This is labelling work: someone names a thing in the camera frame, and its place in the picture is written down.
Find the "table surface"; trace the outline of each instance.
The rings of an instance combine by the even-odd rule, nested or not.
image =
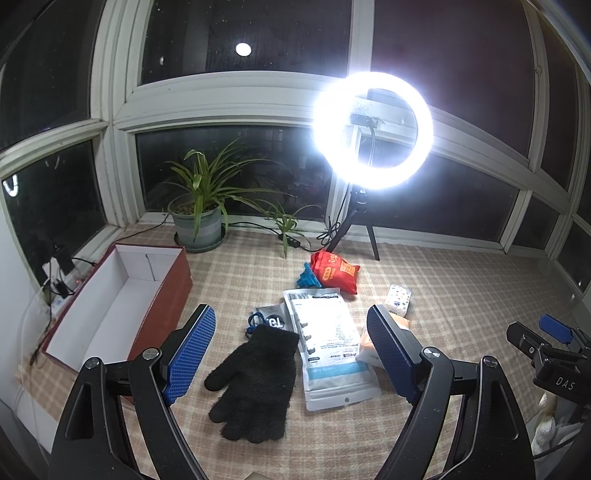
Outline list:
[[[129,235],[144,229],[129,228]],[[125,242],[167,245],[174,228],[163,226]],[[412,292],[407,319],[417,339],[440,348],[449,358],[477,362],[486,354],[497,357],[507,375],[522,415],[535,412],[541,391],[531,382],[527,358],[505,339],[506,327],[516,320],[537,329],[537,320],[548,313],[574,324],[568,299],[538,270],[537,260],[495,253],[379,244],[376,262],[369,243],[342,241],[337,253],[361,265],[358,295],[344,295],[359,328],[369,307],[382,303],[389,286],[398,284]],[[231,231],[221,247],[188,254],[193,288],[179,321],[183,325],[200,303],[211,305],[217,317],[213,340],[183,398],[173,413],[197,461],[212,480],[243,480],[258,472],[273,480],[372,479],[392,449],[410,412],[391,383],[376,369],[382,395],[345,408],[308,412],[305,408],[299,356],[298,375],[287,417],[285,437],[253,445],[230,442],[219,434],[207,413],[219,393],[203,386],[205,376],[245,340],[246,318],[255,306],[279,303],[283,290],[309,261],[303,250],[289,250],[274,235]],[[42,356],[29,374],[25,389],[50,417],[59,420],[74,377]],[[429,475],[442,470],[451,445],[460,398],[453,397]],[[157,478],[145,448],[135,412],[125,418],[141,471]],[[45,422],[44,428],[51,428]]]

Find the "blue gripper pad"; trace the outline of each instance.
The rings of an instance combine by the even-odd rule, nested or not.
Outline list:
[[[415,369],[421,363],[421,344],[411,332],[396,324],[383,305],[369,309],[367,330],[396,393],[415,405],[421,397],[415,380]]]
[[[193,314],[199,314],[196,321],[193,317],[189,320],[189,322],[193,320],[194,324],[172,360],[168,362],[167,385],[162,394],[168,405],[172,405],[177,398],[187,393],[216,331],[216,314],[209,305],[204,307],[202,312],[199,312],[199,308],[197,308]]]
[[[570,327],[567,327],[564,323],[559,322],[550,315],[543,315],[540,318],[540,330],[565,345],[573,341],[573,331]]]

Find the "blue cord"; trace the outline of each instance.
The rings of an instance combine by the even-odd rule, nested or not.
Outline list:
[[[255,322],[255,318],[259,318],[260,322]],[[244,333],[244,336],[250,340],[251,335],[259,325],[269,325],[269,322],[265,320],[265,316],[261,312],[254,312],[248,317],[248,328]]]

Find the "red bag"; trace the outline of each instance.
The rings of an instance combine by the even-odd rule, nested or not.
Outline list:
[[[339,287],[357,295],[359,265],[349,265],[338,255],[320,250],[310,256],[310,268],[323,287]]]

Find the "small white box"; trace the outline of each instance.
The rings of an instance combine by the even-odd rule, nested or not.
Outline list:
[[[386,300],[384,300],[384,306],[396,315],[404,317],[408,310],[408,304],[410,303],[410,290],[399,287],[398,285],[390,285]]]

